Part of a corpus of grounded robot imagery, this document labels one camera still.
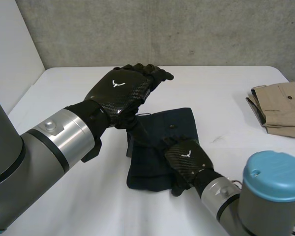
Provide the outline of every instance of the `folded garment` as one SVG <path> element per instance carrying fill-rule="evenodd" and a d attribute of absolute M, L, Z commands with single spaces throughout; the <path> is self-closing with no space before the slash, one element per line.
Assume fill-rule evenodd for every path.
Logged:
<path fill-rule="evenodd" d="M 259 86 L 247 99 L 269 134 L 295 137 L 295 82 Z"/>
<path fill-rule="evenodd" d="M 165 137 L 186 136 L 198 139 L 195 120 L 190 108 L 180 108 L 152 115 L 138 116 L 138 121 L 148 133 L 151 143 L 159 143 Z M 167 163 L 164 153 L 155 147 L 137 142 L 128 133 L 127 156 L 131 166 L 127 185 L 132 189 L 162 191 L 171 189 L 175 174 Z"/>

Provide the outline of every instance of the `silver joint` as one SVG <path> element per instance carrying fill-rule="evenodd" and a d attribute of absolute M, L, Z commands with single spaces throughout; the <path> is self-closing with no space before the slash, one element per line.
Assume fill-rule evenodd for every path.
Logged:
<path fill-rule="evenodd" d="M 203 190 L 201 200 L 209 211 L 216 217 L 220 207 L 240 190 L 225 177 L 220 177 L 209 183 Z"/>
<path fill-rule="evenodd" d="M 62 109 L 35 126 L 62 152 L 72 168 L 95 146 L 87 125 L 73 112 Z"/>

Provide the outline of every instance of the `button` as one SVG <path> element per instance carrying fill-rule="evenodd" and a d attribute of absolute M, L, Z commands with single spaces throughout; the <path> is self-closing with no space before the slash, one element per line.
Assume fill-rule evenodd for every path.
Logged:
<path fill-rule="evenodd" d="M 221 194 L 223 197 L 228 197 L 229 196 L 229 193 L 228 193 L 228 190 L 226 187 L 224 188 L 221 188 Z"/>
<path fill-rule="evenodd" d="M 52 131 L 56 128 L 56 123 L 53 120 L 48 119 L 45 121 L 45 128 L 48 131 Z"/>

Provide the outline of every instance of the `concrete wall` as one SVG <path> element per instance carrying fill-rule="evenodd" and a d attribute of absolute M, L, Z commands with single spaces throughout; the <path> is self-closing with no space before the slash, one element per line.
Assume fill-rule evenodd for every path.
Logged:
<path fill-rule="evenodd" d="M 17 0 L 46 68 L 270 65 L 295 80 L 295 0 Z"/>
<path fill-rule="evenodd" d="M 0 104 L 9 113 L 45 71 L 14 0 L 0 0 Z"/>

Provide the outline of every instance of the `white wall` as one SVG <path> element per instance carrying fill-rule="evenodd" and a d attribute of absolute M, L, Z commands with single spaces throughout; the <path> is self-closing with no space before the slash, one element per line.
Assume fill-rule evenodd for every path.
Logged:
<path fill-rule="evenodd" d="M 44 71 L 15 0 L 0 0 L 0 104 L 7 114 Z"/>

